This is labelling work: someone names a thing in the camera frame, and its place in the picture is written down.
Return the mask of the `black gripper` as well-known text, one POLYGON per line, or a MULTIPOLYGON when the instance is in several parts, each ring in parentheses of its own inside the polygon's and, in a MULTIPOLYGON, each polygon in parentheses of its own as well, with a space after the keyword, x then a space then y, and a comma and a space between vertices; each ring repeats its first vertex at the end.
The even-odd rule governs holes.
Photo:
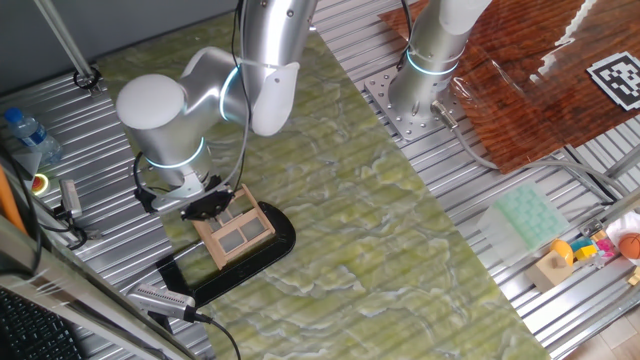
POLYGON ((191 204, 182 211, 182 219, 189 221, 207 221, 225 212, 234 200, 231 190, 216 191, 191 204))

